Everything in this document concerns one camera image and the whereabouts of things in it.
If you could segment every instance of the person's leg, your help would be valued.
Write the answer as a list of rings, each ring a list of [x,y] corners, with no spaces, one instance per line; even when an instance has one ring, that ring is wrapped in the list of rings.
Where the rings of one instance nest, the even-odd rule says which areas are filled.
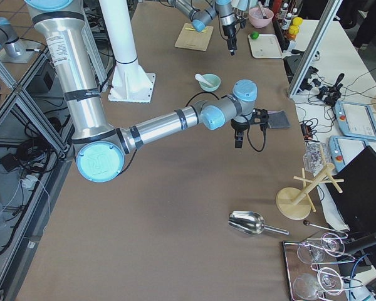
[[[376,1],[369,9],[367,17],[362,22],[359,30],[357,32],[357,36],[353,41],[353,45],[357,48],[361,47],[362,45],[367,45],[372,40],[372,38],[376,35]]]

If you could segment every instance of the black screen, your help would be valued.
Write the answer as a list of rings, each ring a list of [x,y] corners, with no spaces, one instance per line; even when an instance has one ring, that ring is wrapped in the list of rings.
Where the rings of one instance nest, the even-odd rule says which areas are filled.
[[[350,227],[351,233],[365,235],[376,232],[376,152],[366,147],[346,165],[334,178],[343,178],[339,183],[343,193],[338,193],[332,184],[328,190]],[[376,246],[365,250],[376,268]]]

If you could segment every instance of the wooden base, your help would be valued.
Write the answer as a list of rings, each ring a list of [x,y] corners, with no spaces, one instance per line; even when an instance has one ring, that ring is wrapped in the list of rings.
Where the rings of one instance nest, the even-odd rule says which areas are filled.
[[[308,200],[303,198],[297,205],[293,205],[294,198],[301,190],[293,187],[286,187],[280,190],[276,196],[277,208],[287,218],[299,221],[306,218],[311,212]]]

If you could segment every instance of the blue cable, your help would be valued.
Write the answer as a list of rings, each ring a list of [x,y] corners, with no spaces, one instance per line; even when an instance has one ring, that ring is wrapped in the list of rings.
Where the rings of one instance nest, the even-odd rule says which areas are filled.
[[[358,260],[354,263],[353,267],[352,267],[352,271],[351,271],[351,278],[353,278],[354,274],[355,274],[355,269],[357,268],[358,264],[366,257],[370,254],[364,254],[362,255],[360,258],[358,258]],[[351,301],[351,281],[350,281],[350,285],[349,285],[349,289],[348,289],[348,301]]]

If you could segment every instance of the pink bowl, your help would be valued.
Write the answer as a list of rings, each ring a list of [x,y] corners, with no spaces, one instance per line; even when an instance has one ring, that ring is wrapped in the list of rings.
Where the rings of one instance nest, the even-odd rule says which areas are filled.
[[[251,8],[249,10],[249,22],[253,25],[253,27],[263,28],[271,22],[274,16],[273,12],[267,8],[264,8],[264,12],[268,17],[267,19],[263,19],[259,8]]]

